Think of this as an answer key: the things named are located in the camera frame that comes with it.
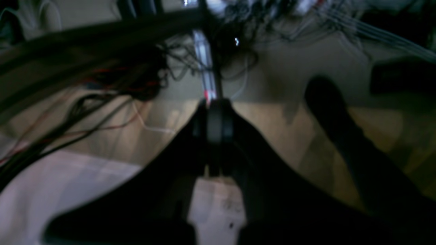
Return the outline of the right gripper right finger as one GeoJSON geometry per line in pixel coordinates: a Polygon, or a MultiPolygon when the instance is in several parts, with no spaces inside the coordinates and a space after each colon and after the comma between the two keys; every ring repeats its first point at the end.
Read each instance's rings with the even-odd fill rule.
{"type": "Polygon", "coordinates": [[[364,135],[343,99],[306,99],[344,158],[366,213],[324,193],[292,170],[233,108],[232,177],[240,186],[247,245],[434,245],[435,201],[364,135]]]}

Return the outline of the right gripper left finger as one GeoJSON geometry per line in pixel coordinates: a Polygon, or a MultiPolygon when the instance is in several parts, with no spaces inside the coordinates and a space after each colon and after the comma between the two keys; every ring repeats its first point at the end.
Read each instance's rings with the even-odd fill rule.
{"type": "Polygon", "coordinates": [[[187,221],[195,182],[209,158],[207,129],[220,101],[194,115],[145,168],[112,191],[52,219],[45,245],[196,245],[187,221]]]}

